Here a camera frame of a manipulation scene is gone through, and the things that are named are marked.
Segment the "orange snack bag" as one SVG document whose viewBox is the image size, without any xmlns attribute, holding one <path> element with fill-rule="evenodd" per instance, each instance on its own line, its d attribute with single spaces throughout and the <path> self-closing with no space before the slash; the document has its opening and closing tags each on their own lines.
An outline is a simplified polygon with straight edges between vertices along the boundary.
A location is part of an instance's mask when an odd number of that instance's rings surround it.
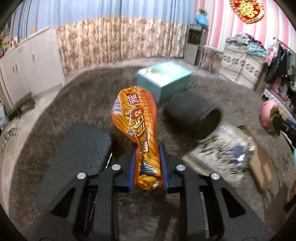
<svg viewBox="0 0 296 241">
<path fill-rule="evenodd" d="M 122 89 L 111 109 L 114 125 L 137 144 L 134 183 L 144 190 L 161 188 L 163 175 L 157 144 L 157 107 L 139 86 Z"/>
</svg>

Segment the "brown paper ball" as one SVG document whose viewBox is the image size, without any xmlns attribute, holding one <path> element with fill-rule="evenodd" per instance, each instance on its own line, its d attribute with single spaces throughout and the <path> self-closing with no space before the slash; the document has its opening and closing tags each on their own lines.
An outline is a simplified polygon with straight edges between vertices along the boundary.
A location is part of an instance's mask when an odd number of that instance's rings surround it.
<svg viewBox="0 0 296 241">
<path fill-rule="evenodd" d="M 275 135 L 279 136 L 280 131 L 286 130 L 285 121 L 287 114 L 279 105 L 272 108 L 270 113 L 270 126 Z"/>
</svg>

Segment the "pink pig mug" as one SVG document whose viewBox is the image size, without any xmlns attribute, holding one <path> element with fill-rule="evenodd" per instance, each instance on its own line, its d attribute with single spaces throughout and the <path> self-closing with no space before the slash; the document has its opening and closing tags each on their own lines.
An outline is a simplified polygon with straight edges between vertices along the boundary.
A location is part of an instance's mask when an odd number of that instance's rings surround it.
<svg viewBox="0 0 296 241">
<path fill-rule="evenodd" d="M 270 113 L 273 107 L 277 106 L 277 103 L 274 100 L 268 100 L 263 103 L 260 111 L 260 121 L 263 128 L 268 132 L 272 133 L 270 126 Z"/>
</svg>

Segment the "tan phone case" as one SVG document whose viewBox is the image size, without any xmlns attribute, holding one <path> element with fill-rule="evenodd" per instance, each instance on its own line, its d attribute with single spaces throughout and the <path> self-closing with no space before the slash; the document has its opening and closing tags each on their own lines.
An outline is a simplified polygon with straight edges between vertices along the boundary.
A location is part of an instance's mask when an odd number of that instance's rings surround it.
<svg viewBox="0 0 296 241">
<path fill-rule="evenodd" d="M 249 163 L 251 173 L 256 182 L 257 188 L 261 192 L 265 192 L 271 185 L 273 180 L 274 165 L 269 158 L 269 154 L 260 144 L 254 134 L 247 128 L 246 125 L 238 126 L 248 137 L 251 137 L 252 144 L 255 146 L 254 153 Z"/>
</svg>

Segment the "clothes rack with garments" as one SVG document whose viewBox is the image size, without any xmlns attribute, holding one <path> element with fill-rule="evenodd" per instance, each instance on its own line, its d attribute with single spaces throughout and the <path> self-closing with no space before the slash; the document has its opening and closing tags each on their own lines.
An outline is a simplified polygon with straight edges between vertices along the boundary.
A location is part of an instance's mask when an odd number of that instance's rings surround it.
<svg viewBox="0 0 296 241">
<path fill-rule="evenodd" d="M 263 67 L 263 88 L 283 102 L 295 99 L 295 51 L 273 37 Z"/>
</svg>

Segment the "black cylindrical bin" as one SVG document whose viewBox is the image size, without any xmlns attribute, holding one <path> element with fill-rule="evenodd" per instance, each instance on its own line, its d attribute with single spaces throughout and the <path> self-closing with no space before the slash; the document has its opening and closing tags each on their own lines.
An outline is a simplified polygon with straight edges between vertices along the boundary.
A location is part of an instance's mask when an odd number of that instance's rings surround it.
<svg viewBox="0 0 296 241">
<path fill-rule="evenodd" d="M 217 129 L 222 113 L 220 108 L 192 91 L 175 94 L 163 107 L 167 122 L 177 133 L 202 140 Z"/>
</svg>

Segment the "patterned covered storage box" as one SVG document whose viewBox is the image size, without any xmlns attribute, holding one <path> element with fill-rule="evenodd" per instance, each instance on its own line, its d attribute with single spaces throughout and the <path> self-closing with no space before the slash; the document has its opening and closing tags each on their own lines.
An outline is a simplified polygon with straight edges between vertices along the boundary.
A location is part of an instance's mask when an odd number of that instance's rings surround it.
<svg viewBox="0 0 296 241">
<path fill-rule="evenodd" d="M 245 45 L 226 43 L 218 73 L 231 81 L 254 90 L 265 58 L 250 54 Z"/>
</svg>

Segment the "pile of folded clothes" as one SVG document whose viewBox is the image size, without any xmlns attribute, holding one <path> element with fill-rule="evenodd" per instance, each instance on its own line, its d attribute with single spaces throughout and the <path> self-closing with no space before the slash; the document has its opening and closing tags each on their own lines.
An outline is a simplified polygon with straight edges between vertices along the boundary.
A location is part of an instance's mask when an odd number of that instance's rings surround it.
<svg viewBox="0 0 296 241">
<path fill-rule="evenodd" d="M 239 47 L 245 46 L 246 52 L 251 55 L 264 58 L 267 56 L 267 50 L 264 48 L 262 42 L 255 40 L 254 37 L 248 33 L 239 33 L 234 37 L 228 37 L 226 43 L 237 45 Z"/>
</svg>

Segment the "teal cardboard box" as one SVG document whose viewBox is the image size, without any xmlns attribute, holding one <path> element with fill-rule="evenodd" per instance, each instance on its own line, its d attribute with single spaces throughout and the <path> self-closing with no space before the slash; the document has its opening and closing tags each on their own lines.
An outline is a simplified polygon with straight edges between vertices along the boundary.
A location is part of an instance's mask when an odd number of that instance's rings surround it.
<svg viewBox="0 0 296 241">
<path fill-rule="evenodd" d="M 162 103 L 186 90 L 192 71 L 169 61 L 142 68 L 137 72 L 137 86 L 149 91 L 156 103 Z"/>
</svg>

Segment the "brown shaggy carpet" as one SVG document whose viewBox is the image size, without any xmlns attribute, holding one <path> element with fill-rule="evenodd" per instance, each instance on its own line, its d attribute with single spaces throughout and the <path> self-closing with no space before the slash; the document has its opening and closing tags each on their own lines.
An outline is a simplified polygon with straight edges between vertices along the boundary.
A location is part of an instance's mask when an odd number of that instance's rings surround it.
<svg viewBox="0 0 296 241">
<path fill-rule="evenodd" d="M 78 75 L 37 120 L 16 162 L 9 215 L 29 237 L 45 206 L 77 173 L 95 174 L 112 155 L 129 154 L 135 144 L 118 130 L 110 111 L 118 93 L 137 83 L 137 67 L 106 68 Z M 236 190 L 273 231 L 284 224 L 284 204 L 295 180 L 292 152 L 283 136 L 260 124 L 262 100 L 250 89 L 218 77 L 191 76 L 189 90 L 222 110 L 222 121 L 246 125 L 274 165 L 272 183 L 260 192 L 246 173 Z M 135 188 L 119 196 L 121 240 L 176 240 L 179 197 Z"/>
</svg>

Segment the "small metal side table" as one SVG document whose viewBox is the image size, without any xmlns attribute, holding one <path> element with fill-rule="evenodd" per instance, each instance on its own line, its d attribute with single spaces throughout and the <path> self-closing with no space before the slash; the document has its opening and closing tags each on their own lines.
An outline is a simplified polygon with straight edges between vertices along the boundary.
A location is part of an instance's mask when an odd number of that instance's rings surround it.
<svg viewBox="0 0 296 241">
<path fill-rule="evenodd" d="M 216 57 L 218 55 L 223 56 L 224 51 L 221 51 L 218 48 L 215 48 L 209 45 L 203 45 L 203 46 L 200 45 L 199 50 L 200 50 L 200 58 L 199 58 L 197 68 L 201 67 L 202 63 L 208 60 L 207 66 L 208 66 L 208 73 L 210 74 Z"/>
</svg>

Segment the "water dispenser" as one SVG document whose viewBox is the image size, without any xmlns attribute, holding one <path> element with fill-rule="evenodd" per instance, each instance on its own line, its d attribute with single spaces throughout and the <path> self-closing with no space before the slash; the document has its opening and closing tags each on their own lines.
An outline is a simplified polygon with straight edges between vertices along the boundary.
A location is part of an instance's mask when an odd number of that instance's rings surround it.
<svg viewBox="0 0 296 241">
<path fill-rule="evenodd" d="M 185 44 L 184 60 L 187 63 L 198 66 L 202 56 L 203 46 L 206 45 L 208 29 L 198 25 L 189 25 L 187 40 Z"/>
</svg>

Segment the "small wooden stool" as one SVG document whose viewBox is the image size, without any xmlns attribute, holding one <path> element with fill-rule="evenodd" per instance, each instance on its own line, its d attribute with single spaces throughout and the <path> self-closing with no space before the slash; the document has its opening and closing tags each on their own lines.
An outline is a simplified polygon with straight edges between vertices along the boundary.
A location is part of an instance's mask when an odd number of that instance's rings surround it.
<svg viewBox="0 0 296 241">
<path fill-rule="evenodd" d="M 11 111 L 8 112 L 8 120 L 12 121 L 16 117 L 21 118 L 24 113 L 35 108 L 35 103 L 36 102 L 32 98 L 32 93 L 29 92 L 16 103 Z"/>
</svg>

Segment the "blue bag with plant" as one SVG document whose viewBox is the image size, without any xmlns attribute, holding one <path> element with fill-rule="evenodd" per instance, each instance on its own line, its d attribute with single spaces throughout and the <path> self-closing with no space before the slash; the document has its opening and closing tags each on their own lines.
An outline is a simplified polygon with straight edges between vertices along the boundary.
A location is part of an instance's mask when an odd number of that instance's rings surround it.
<svg viewBox="0 0 296 241">
<path fill-rule="evenodd" d="M 207 28 L 209 26 L 207 11 L 205 9 L 199 9 L 195 16 L 195 22 L 202 27 Z"/>
</svg>

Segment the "white cabinet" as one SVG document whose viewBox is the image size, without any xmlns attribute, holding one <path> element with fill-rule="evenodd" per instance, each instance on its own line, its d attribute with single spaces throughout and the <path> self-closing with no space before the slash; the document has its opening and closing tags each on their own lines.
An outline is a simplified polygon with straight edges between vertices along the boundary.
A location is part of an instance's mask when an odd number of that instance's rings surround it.
<svg viewBox="0 0 296 241">
<path fill-rule="evenodd" d="M 32 34 L 1 58 L 1 88 L 10 109 L 27 95 L 37 96 L 58 85 L 65 85 L 65 76 L 54 28 Z"/>
</svg>

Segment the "blue floral curtain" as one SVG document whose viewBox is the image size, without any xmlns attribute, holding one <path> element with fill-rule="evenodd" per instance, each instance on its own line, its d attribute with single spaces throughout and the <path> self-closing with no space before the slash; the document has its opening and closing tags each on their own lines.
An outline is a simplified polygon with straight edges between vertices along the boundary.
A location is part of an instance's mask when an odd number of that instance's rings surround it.
<svg viewBox="0 0 296 241">
<path fill-rule="evenodd" d="M 12 36 L 56 29 L 64 73 L 136 57 L 184 55 L 193 1 L 24 1 Z"/>
</svg>

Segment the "red heart wall decoration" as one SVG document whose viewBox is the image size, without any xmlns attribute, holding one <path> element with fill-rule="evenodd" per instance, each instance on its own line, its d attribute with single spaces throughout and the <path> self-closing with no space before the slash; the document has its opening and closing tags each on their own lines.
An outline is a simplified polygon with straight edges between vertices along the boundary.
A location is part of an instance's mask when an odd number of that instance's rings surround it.
<svg viewBox="0 0 296 241">
<path fill-rule="evenodd" d="M 257 0 L 230 0 L 229 4 L 245 24 L 253 24 L 260 21 L 265 15 L 264 5 Z"/>
</svg>

